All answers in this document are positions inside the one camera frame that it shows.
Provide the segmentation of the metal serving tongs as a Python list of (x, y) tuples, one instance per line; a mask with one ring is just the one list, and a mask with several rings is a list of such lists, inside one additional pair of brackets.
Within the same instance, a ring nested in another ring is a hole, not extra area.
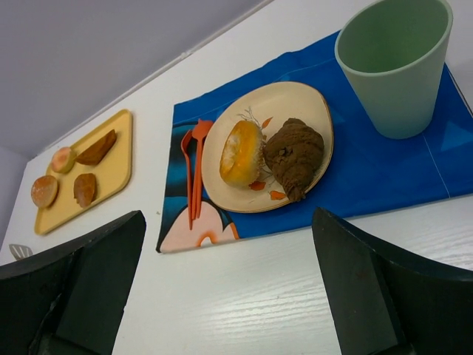
[(33, 256), (33, 251), (29, 246), (20, 244), (10, 244), (9, 250), (16, 261)]

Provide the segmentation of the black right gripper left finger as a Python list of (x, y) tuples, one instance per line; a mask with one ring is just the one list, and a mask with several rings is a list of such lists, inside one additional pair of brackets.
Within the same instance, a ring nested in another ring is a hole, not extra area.
[(133, 211), (1, 267), (2, 354), (111, 354), (143, 247)]

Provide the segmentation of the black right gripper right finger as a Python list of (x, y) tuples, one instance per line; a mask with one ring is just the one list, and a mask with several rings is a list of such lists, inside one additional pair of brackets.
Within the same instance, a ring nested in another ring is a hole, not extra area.
[(471, 354), (472, 272), (427, 259), (323, 208), (313, 241), (343, 354)]

